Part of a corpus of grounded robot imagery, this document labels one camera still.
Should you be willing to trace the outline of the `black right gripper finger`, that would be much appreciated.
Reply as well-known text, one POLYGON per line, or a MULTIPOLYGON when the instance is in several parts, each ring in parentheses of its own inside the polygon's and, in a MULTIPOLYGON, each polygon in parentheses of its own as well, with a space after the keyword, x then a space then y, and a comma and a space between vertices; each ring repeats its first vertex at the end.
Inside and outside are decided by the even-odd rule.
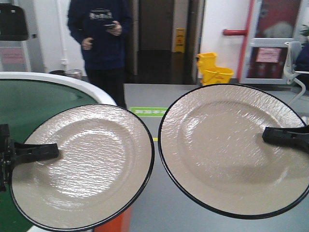
POLYGON ((299 128, 266 127, 263 141, 273 145, 288 146, 309 153, 309 126, 299 128))

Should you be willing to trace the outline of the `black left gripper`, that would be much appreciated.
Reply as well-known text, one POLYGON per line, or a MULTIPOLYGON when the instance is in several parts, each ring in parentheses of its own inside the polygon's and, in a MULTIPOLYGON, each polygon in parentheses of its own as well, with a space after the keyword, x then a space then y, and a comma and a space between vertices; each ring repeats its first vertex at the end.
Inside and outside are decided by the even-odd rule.
POLYGON ((23 163, 46 161, 59 156, 57 144, 21 144, 10 138, 8 124, 0 125, 0 191, 5 192, 15 166, 23 163))

